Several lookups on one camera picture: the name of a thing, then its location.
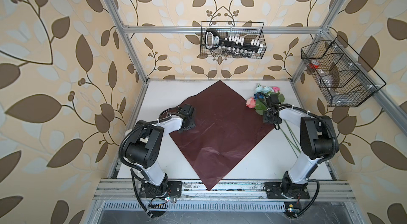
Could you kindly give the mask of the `magenta fake rose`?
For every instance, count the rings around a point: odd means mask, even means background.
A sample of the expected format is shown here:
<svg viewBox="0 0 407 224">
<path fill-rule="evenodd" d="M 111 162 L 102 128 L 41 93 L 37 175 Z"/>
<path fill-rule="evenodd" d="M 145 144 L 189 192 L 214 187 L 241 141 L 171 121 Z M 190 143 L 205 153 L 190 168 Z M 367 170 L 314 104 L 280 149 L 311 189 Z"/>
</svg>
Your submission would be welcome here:
<svg viewBox="0 0 407 224">
<path fill-rule="evenodd" d="M 278 100 L 280 103 L 285 102 L 285 97 L 281 93 L 279 87 L 272 87 L 273 92 L 277 95 Z M 283 120 L 284 125 L 280 125 L 280 131 L 283 133 L 284 137 L 286 138 L 287 142 L 289 143 L 291 149 L 293 150 L 296 157 L 298 157 L 301 153 L 300 150 L 300 142 L 295 136 L 293 130 L 291 129 L 289 123 L 286 120 Z"/>
</svg>

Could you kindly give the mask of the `pink fake rose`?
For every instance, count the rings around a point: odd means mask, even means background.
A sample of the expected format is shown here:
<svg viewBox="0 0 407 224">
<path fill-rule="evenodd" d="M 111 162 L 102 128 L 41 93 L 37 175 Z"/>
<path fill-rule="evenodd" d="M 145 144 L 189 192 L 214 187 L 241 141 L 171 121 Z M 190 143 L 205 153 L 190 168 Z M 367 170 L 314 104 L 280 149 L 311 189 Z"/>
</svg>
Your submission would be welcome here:
<svg viewBox="0 0 407 224">
<path fill-rule="evenodd" d="M 263 115 L 270 109 L 264 97 L 251 97 L 247 100 L 246 106 L 250 109 L 254 109 L 259 115 Z"/>
</svg>

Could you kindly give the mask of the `dark red wrapping paper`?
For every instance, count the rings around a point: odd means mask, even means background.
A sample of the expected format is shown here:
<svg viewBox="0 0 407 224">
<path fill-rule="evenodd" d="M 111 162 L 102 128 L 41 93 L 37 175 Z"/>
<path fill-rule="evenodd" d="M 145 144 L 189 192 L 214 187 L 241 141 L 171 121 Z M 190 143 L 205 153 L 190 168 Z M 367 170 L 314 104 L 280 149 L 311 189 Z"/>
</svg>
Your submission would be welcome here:
<svg viewBox="0 0 407 224">
<path fill-rule="evenodd" d="M 218 81 L 183 105 L 195 108 L 195 127 L 170 137 L 208 190 L 222 180 L 275 127 Z"/>
</svg>

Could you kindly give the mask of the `light blue fake rose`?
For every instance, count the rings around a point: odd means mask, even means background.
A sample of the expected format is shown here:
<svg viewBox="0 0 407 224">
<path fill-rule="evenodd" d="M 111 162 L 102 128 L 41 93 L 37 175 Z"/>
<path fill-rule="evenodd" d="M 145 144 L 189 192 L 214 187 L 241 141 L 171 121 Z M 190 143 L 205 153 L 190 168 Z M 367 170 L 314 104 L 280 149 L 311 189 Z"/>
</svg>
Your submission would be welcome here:
<svg viewBox="0 0 407 224">
<path fill-rule="evenodd" d="M 257 94 L 257 93 L 269 94 L 270 92 L 271 92 L 271 93 L 274 93 L 273 88 L 270 87 L 270 86 L 261 86 L 261 85 L 258 85 L 258 86 L 255 88 L 255 90 L 254 90 L 254 93 L 255 93 L 255 94 Z"/>
</svg>

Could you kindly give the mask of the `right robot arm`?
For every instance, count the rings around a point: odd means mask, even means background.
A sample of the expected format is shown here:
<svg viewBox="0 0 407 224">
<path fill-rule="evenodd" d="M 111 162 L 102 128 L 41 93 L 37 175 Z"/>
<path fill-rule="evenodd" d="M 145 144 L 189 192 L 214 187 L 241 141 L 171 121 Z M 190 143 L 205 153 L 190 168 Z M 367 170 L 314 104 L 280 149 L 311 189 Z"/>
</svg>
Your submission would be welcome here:
<svg viewBox="0 0 407 224">
<path fill-rule="evenodd" d="M 339 150 L 337 134 L 330 117 L 315 115 L 300 107 L 281 104 L 275 95 L 258 99 L 266 107 L 263 112 L 264 123 L 271 123 L 276 128 L 288 120 L 300 128 L 301 153 L 295 164 L 285 172 L 280 182 L 266 182 L 263 189 L 268 199 L 288 199 L 300 201 L 301 197 L 309 199 L 307 186 L 316 183 L 316 191 L 310 202 L 299 209 L 288 206 L 285 216 L 290 219 L 301 217 L 315 202 L 320 192 L 320 182 L 311 179 L 318 166 L 332 159 Z"/>
</svg>

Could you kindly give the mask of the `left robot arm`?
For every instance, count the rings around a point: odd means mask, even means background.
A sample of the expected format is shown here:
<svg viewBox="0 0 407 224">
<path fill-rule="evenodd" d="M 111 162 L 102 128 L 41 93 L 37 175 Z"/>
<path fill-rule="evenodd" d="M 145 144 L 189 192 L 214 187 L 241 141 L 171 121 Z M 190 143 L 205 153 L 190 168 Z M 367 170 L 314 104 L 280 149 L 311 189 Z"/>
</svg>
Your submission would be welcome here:
<svg viewBox="0 0 407 224">
<path fill-rule="evenodd" d="M 164 110 L 154 121 L 139 120 L 125 133 L 119 146 L 121 163 L 130 168 L 132 188 L 137 202 L 150 218 L 162 216 L 164 206 L 176 203 L 182 194 L 181 181 L 169 181 L 158 156 L 163 137 L 172 132 L 193 129 L 195 108 L 189 104 Z"/>
</svg>

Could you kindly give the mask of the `plastic bottle red cap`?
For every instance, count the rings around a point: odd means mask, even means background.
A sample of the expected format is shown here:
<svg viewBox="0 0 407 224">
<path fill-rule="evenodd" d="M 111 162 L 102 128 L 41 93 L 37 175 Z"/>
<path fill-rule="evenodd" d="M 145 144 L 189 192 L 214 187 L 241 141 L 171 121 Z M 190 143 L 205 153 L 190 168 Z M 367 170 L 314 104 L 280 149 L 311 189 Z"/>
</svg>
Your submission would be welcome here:
<svg viewBox="0 0 407 224">
<path fill-rule="evenodd" d="M 315 75 L 315 80 L 320 88 L 324 88 L 329 92 L 336 94 L 336 89 L 340 82 L 339 73 L 336 66 L 333 66 L 328 70 L 324 70 L 318 61 L 312 60 L 309 63 L 309 70 L 313 75 Z"/>
</svg>

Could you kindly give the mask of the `black tool in basket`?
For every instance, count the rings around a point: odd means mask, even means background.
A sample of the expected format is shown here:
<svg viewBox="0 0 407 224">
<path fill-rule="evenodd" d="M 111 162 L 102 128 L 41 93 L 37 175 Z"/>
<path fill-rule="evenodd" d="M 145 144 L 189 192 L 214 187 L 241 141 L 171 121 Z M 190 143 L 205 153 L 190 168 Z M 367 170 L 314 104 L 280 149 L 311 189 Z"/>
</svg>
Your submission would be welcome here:
<svg viewBox="0 0 407 224">
<path fill-rule="evenodd" d="M 202 50 L 224 55 L 262 56 L 267 50 L 263 31 L 249 28 L 203 28 L 200 45 Z"/>
</svg>

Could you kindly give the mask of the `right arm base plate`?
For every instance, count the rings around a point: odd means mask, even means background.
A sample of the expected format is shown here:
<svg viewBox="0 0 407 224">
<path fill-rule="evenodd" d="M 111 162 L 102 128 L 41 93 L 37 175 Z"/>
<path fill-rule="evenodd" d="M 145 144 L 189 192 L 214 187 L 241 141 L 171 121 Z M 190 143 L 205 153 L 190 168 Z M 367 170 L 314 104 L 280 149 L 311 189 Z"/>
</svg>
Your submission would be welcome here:
<svg viewBox="0 0 407 224">
<path fill-rule="evenodd" d="M 292 184 L 290 182 L 265 182 L 264 189 L 268 199 L 310 199 L 307 183 Z"/>
</svg>

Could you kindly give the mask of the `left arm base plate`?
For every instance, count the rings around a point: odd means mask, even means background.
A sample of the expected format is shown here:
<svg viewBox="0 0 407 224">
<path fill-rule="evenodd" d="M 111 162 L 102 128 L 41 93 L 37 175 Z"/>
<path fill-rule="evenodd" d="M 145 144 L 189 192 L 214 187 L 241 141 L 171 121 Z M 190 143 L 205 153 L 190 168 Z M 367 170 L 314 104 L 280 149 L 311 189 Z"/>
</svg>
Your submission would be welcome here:
<svg viewBox="0 0 407 224">
<path fill-rule="evenodd" d="M 139 195 L 143 198 L 179 198 L 182 193 L 181 181 L 164 180 L 161 185 L 143 183 Z"/>
</svg>

